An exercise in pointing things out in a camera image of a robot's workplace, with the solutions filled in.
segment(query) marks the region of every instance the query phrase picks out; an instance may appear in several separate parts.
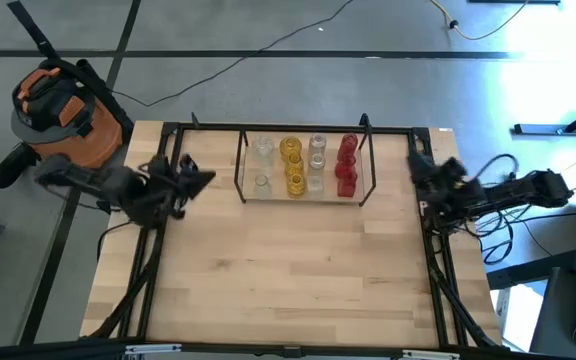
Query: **wooden table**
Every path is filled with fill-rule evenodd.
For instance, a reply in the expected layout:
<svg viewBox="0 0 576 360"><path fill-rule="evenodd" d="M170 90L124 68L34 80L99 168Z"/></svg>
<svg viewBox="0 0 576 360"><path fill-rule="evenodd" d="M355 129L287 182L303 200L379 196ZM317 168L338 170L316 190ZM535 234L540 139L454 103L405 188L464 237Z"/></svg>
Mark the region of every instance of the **wooden table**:
<svg viewBox="0 0 576 360"><path fill-rule="evenodd" d="M136 123L127 166L156 153L162 124ZM457 155L452 130L430 133L437 162ZM184 220L168 222L147 339L437 347L406 138L373 139L377 188L363 208L242 204L233 184L238 133L185 131L182 152L217 176L189 204ZM125 220L114 214L109 226ZM128 226L107 235L82 335L95 330L124 295L138 232ZM454 234L451 245L461 299L500 343L479 244ZM449 338L456 343L445 298L443 305ZM139 302L135 309L131 334Z"/></svg>

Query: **wooden tabletop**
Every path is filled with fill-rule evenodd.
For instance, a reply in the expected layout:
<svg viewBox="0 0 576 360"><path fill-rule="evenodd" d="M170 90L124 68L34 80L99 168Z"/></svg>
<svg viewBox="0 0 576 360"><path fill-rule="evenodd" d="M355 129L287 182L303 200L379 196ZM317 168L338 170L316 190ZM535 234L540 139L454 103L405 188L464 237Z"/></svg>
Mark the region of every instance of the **wooden tabletop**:
<svg viewBox="0 0 576 360"><path fill-rule="evenodd" d="M127 166L156 153L162 124L136 123ZM457 156L452 130L430 133L437 162ZM242 204L233 184L238 133L185 131L182 152L217 176L188 205L184 220L168 222L147 339L437 347L407 140L373 139L377 188L363 208ZM109 226L124 221L123 214L114 214ZM124 295L138 232L128 226L106 236L82 335L94 331ZM463 303L500 343L479 244L458 233L451 246ZM445 298L443 305L455 343ZM135 325L138 312L133 316Z"/></svg>

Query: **red glass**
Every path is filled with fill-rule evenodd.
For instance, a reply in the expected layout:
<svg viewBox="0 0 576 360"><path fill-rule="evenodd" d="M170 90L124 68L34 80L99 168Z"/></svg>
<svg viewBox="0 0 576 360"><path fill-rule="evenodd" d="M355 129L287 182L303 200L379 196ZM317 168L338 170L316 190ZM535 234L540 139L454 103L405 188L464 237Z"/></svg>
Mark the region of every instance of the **red glass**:
<svg viewBox="0 0 576 360"><path fill-rule="evenodd" d="M337 160L341 160L341 158L345 154L355 154L355 150L357 150L357 144L359 140L357 139L357 135L355 134L346 134L341 139L341 144L339 145L339 151L337 152Z"/></svg>
<svg viewBox="0 0 576 360"><path fill-rule="evenodd" d="M357 190L357 173L354 168L351 173L345 178L339 179L337 182L337 196L339 197L353 197Z"/></svg>
<svg viewBox="0 0 576 360"><path fill-rule="evenodd" d="M335 165L335 176L337 179L345 178L350 172L355 172L355 163L357 159L355 154L344 154L337 165Z"/></svg>

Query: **yellow glass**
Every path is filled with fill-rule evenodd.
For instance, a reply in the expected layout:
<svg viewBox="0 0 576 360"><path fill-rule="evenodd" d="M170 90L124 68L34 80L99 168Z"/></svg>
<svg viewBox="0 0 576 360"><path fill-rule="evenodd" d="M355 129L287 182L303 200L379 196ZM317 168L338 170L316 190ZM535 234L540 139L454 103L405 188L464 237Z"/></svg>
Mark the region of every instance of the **yellow glass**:
<svg viewBox="0 0 576 360"><path fill-rule="evenodd" d="M301 141L294 136L286 136L279 143L279 152L283 161L288 161L290 154L296 153L301 156Z"/></svg>
<svg viewBox="0 0 576 360"><path fill-rule="evenodd" d="M286 179L288 185L288 196L291 198L299 198L306 192L306 182L303 175L294 174Z"/></svg>
<svg viewBox="0 0 576 360"><path fill-rule="evenodd" d="M290 177L290 175L303 175L304 174L304 161L301 159L299 153L293 153L288 156L288 160L285 165L285 174Z"/></svg>

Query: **concrete floor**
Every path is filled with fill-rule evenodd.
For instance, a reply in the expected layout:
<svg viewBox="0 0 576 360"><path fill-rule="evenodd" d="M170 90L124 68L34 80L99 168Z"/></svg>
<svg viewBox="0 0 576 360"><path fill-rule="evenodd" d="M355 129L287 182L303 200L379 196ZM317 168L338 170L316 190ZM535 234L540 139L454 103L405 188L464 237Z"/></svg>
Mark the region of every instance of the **concrete floor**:
<svg viewBox="0 0 576 360"><path fill-rule="evenodd" d="M341 0L143 1L128 50L254 50L305 24L330 16ZM516 4L445 1L464 31L480 34L511 15ZM24 1L58 49L115 50L131 0ZM0 50L33 43L0 1ZM576 114L576 0L529 5L498 34L471 42L447 33L425 0L358 0L335 20L278 44L284 50L463 51L521 53L520 59L260 58L244 61L181 98L143 108L118 98L133 119L450 127L471 172L502 152L520 174L576 159L576 138L517 138L517 122L566 122ZM10 91L40 58L0 57L0 160L17 140L9 129ZM115 89L154 100L230 64L232 58L126 58ZM91 60L103 77L113 58ZM483 177L496 181L503 164ZM566 173L576 185L576 169ZM83 202L94 203L85 197ZM27 174L0 190L0 345L17 341L62 201ZM550 213L535 209L531 215ZM75 339L95 270L95 247L108 217L78 209L38 341ZM543 220L531 230L551 253L576 246L576 219ZM486 244L503 241L505 234ZM511 255L488 270L546 256L526 228L515 227ZM208 355L193 355L201 358Z"/></svg>

